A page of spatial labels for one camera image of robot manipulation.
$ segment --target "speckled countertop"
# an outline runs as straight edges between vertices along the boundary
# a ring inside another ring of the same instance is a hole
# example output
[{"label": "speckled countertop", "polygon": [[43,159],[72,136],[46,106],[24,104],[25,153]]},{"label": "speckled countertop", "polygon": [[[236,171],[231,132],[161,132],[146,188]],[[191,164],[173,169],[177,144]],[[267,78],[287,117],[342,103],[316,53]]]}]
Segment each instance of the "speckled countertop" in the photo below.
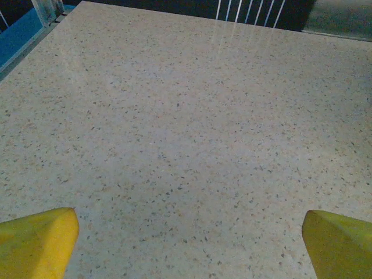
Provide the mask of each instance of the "speckled countertop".
[{"label": "speckled countertop", "polygon": [[315,278],[372,221],[372,44],[82,2],[0,83],[0,221],[76,207],[66,278]]}]

